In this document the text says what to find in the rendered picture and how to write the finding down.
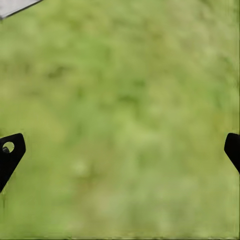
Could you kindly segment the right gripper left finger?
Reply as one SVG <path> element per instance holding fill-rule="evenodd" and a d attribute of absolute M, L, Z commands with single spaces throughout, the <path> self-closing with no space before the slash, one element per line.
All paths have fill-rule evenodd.
<path fill-rule="evenodd" d="M 0 138 L 0 193 L 26 152 L 22 133 Z"/>

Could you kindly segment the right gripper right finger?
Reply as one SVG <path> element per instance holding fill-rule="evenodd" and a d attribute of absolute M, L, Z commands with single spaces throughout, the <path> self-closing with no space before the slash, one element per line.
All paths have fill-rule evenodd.
<path fill-rule="evenodd" d="M 230 132 L 227 135 L 224 151 L 240 173 L 240 135 Z"/>

